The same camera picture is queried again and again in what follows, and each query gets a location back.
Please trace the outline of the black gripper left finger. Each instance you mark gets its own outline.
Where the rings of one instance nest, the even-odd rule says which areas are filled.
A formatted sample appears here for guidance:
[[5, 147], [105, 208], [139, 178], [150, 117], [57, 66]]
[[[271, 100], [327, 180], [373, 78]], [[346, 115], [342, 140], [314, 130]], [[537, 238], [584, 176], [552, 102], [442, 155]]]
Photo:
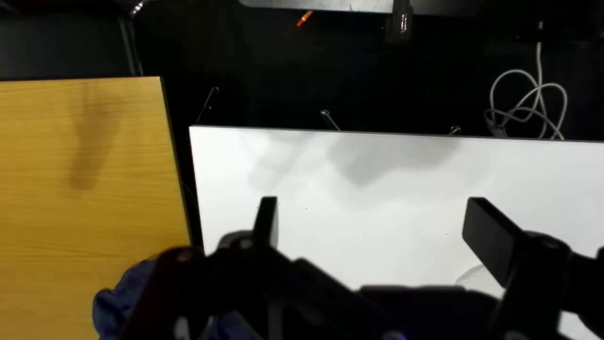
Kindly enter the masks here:
[[278, 198], [263, 197], [254, 223], [254, 242], [274, 246], [278, 240]]

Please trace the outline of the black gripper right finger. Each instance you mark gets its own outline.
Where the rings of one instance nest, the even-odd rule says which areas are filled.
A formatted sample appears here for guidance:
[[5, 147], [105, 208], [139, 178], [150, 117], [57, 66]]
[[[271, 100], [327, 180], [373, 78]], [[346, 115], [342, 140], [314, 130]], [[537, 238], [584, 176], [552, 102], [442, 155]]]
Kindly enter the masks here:
[[529, 234], [492, 200], [473, 197], [467, 202], [463, 240], [503, 287], [526, 280]]

